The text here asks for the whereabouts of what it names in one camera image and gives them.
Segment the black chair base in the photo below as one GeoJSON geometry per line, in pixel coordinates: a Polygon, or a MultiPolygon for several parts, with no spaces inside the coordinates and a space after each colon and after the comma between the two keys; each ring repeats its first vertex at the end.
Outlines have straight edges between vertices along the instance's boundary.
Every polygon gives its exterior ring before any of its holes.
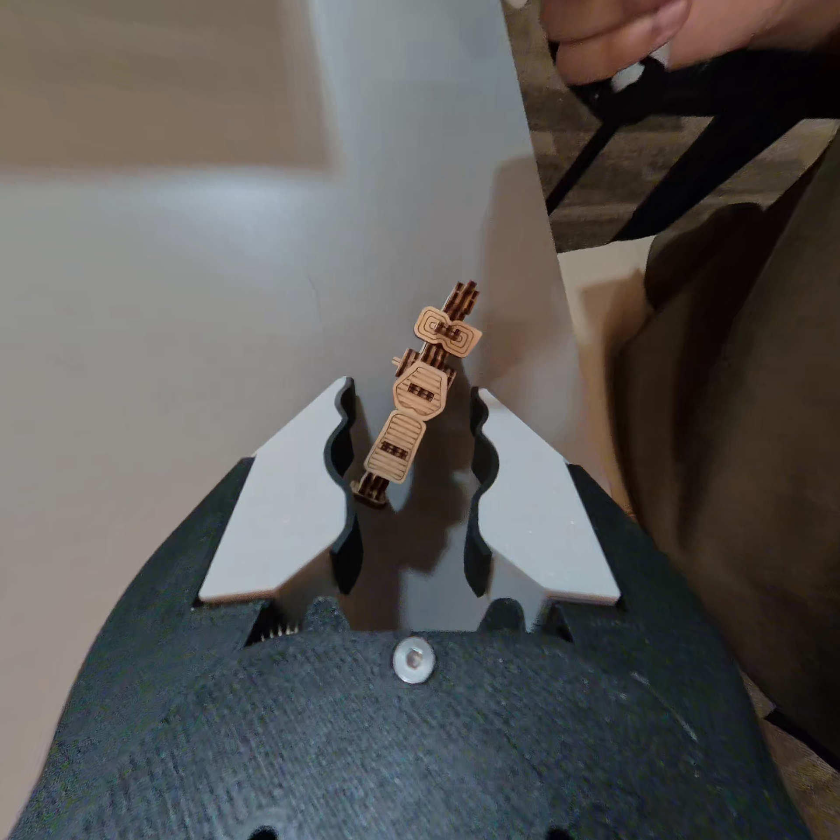
{"type": "Polygon", "coordinates": [[[838,119],[839,98],[837,88],[806,90],[796,85],[782,89],[777,97],[765,92],[729,104],[710,94],[700,95],[693,103],[686,97],[681,103],[672,101],[656,108],[589,110],[600,125],[546,198],[548,215],[619,130],[651,116],[711,117],[701,135],[614,235],[612,241],[620,242],[662,233],[802,120],[838,119]]]}

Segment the grey desk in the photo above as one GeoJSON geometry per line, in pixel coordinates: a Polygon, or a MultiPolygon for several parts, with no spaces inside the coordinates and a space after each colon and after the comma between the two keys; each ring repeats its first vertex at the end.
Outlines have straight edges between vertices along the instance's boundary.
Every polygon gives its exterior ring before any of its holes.
{"type": "Polygon", "coordinates": [[[2,2],[3,659],[133,571],[328,383],[371,427],[417,309],[604,474],[501,2],[2,2]]]}

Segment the wooden model assembly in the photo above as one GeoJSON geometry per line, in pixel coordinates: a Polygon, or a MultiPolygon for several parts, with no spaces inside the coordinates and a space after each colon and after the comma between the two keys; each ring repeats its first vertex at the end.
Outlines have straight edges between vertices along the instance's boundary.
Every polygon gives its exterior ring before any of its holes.
{"type": "Polygon", "coordinates": [[[420,311],[413,331],[421,346],[392,359],[393,410],[369,450],[362,477],[351,485],[358,501],[383,508],[388,487],[407,478],[427,425],[446,408],[456,377],[451,361],[467,358],[482,337],[467,322],[479,294],[474,281],[459,282],[443,307],[420,311]]]}

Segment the person's brown clothing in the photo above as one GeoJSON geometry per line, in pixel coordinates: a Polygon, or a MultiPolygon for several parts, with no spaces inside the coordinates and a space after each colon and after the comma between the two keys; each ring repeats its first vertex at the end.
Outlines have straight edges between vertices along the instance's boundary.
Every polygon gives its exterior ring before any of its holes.
{"type": "Polygon", "coordinates": [[[746,675],[838,757],[838,137],[772,205],[654,245],[644,290],[612,381],[631,507],[746,675]]]}

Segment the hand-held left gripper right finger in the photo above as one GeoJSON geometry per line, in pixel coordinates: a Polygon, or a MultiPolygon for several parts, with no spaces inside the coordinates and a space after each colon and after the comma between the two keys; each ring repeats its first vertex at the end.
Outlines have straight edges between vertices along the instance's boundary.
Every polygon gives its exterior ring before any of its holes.
{"type": "Polygon", "coordinates": [[[615,606],[621,592],[571,465],[485,388],[469,397],[474,438],[464,571],[488,602],[615,606]]]}

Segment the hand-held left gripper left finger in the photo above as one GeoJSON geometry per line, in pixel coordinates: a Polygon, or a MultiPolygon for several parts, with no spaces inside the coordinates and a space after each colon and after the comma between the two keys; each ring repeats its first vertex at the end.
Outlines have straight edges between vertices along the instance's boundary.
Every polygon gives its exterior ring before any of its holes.
{"type": "Polygon", "coordinates": [[[329,385],[254,453],[208,572],[202,604],[348,595],[363,562],[345,474],[354,460],[350,377],[329,385]]]}

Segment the person's right hand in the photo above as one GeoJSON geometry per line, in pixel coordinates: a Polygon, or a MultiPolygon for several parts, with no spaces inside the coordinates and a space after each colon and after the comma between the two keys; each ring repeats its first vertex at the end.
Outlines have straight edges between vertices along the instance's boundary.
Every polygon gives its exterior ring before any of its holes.
{"type": "Polygon", "coordinates": [[[838,1],[537,2],[553,63],[569,86],[603,81],[666,48],[668,68],[738,49],[838,42],[838,1]]]}

